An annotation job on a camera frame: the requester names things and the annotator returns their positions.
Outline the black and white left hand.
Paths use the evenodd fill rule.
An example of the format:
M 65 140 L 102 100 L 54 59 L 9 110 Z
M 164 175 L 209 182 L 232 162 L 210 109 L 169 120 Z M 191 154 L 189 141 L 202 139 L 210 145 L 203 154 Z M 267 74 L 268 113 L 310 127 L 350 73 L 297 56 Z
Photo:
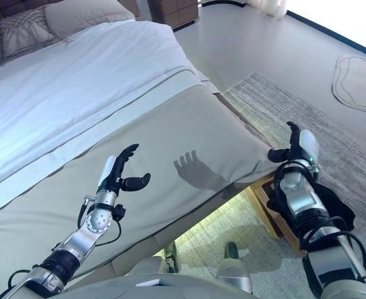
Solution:
M 110 156 L 103 169 L 97 191 L 112 191 L 116 195 L 119 191 L 134 192 L 146 187 L 150 182 L 151 174 L 146 173 L 143 177 L 122 178 L 125 163 L 134 155 L 139 144 L 132 144 L 125 148 L 117 157 Z

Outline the black and white right hand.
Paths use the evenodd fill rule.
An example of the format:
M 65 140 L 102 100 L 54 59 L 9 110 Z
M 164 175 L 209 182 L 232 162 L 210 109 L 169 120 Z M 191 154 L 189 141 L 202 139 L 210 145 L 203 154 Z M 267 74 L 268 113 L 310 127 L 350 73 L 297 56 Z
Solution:
M 267 153 L 268 159 L 275 163 L 304 160 L 310 165 L 315 164 L 319 156 L 319 142 L 316 137 L 310 130 L 302 130 L 291 121 L 287 125 L 291 129 L 290 148 L 270 149 Z

